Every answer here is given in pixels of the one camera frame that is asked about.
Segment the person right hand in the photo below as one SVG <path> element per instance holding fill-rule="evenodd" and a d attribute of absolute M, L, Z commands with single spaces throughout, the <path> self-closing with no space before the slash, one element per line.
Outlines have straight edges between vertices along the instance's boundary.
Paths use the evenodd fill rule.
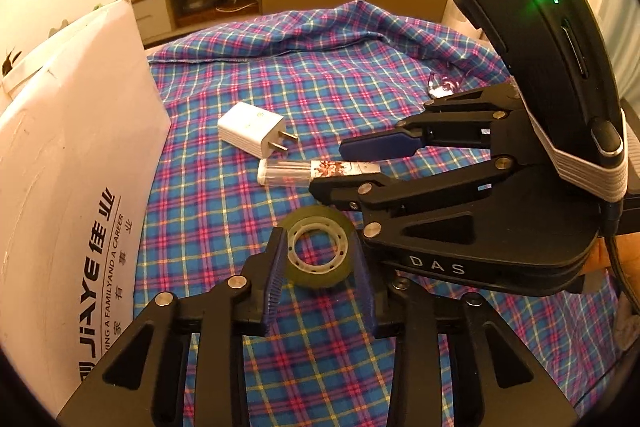
<path fill-rule="evenodd" d="M 632 286 L 639 285 L 640 274 L 640 233 L 631 233 L 616 236 L 616 245 L 620 265 L 628 277 Z M 582 274 L 609 268 L 611 261 L 608 259 L 604 239 L 598 239 L 589 251 L 589 256 L 582 267 Z"/>

